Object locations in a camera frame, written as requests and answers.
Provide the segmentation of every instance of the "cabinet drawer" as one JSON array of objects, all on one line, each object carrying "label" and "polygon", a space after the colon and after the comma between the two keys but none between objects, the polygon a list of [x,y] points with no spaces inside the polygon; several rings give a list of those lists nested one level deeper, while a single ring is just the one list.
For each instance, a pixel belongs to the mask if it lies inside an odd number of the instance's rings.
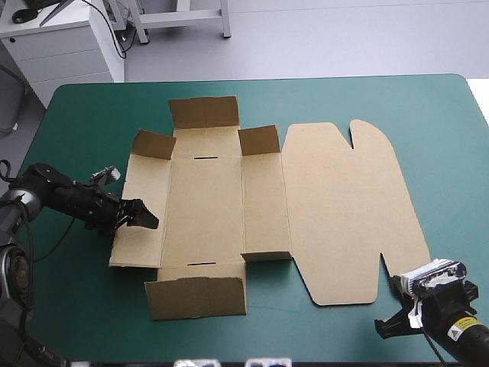
[{"label": "cabinet drawer", "polygon": [[18,61],[29,83],[108,71],[100,50]]},{"label": "cabinet drawer", "polygon": [[32,83],[31,87],[36,92],[39,100],[44,107],[49,106],[54,91],[65,84],[84,84],[84,83],[112,83],[113,79],[109,72],[72,76],[70,78],[48,80],[45,82]]},{"label": "cabinet drawer", "polygon": [[99,49],[89,26],[2,38],[14,60],[27,60]]}]

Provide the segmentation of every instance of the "cardboard flap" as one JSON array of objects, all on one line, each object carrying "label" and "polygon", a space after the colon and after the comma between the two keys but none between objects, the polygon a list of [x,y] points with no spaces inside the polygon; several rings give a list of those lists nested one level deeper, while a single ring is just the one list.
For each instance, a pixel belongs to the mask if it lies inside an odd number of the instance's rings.
[{"label": "cardboard flap", "polygon": [[115,233],[110,266],[159,268],[171,161],[131,154],[122,197],[139,198],[160,220],[157,229],[122,226]]},{"label": "cardboard flap", "polygon": [[275,125],[246,128],[239,130],[238,134],[243,156],[280,152]]},{"label": "cardboard flap", "polygon": [[144,157],[169,160],[171,159],[175,141],[176,139],[173,136],[140,130],[134,139],[132,153]]},{"label": "cardboard flap", "polygon": [[214,128],[239,125],[235,96],[168,101],[175,128]]},{"label": "cardboard flap", "polygon": [[158,271],[146,283],[155,320],[246,314],[245,264],[197,265]]},{"label": "cardboard flap", "polygon": [[289,223],[280,153],[241,160],[246,261],[291,258]]},{"label": "cardboard flap", "polygon": [[283,148],[293,254],[319,305],[373,302],[380,253],[391,275],[429,262],[390,142],[358,120],[351,135],[354,149],[333,124],[291,125]]}]

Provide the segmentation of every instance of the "sticker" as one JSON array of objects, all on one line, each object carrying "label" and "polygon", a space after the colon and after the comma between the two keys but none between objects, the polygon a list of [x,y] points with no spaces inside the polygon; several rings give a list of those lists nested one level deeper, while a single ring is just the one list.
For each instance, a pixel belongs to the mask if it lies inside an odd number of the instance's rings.
[{"label": "sticker", "polygon": [[457,342],[466,329],[475,325],[482,325],[482,322],[474,317],[464,317],[452,325],[449,330],[449,337]]}]

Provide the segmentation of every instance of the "desk leg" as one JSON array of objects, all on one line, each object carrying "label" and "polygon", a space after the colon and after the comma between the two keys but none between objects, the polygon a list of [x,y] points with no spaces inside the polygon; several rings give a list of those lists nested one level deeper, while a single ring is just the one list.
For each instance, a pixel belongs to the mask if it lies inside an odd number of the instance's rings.
[{"label": "desk leg", "polygon": [[110,4],[110,9],[114,15],[115,22],[112,23],[114,31],[123,31],[125,29],[125,19],[122,17],[121,9],[116,0],[108,0]]},{"label": "desk leg", "polygon": [[141,22],[141,9],[138,4],[138,0],[128,0],[129,9],[131,9],[131,16],[134,26],[136,27],[136,31],[138,33],[139,41],[142,44],[149,43],[149,40],[146,37],[146,33],[144,32],[144,26]]},{"label": "desk leg", "polygon": [[228,0],[221,0],[222,29],[224,37],[231,37],[231,24],[229,23],[229,3]]}]

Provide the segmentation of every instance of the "computer mouse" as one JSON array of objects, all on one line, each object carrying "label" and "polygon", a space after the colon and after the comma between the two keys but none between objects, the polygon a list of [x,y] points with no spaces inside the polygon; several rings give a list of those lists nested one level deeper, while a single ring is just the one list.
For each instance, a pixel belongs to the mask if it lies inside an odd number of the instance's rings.
[{"label": "computer mouse", "polygon": [[37,10],[34,9],[21,9],[17,10],[12,15],[12,21],[15,24],[25,23],[26,21],[31,21],[37,18]]}]

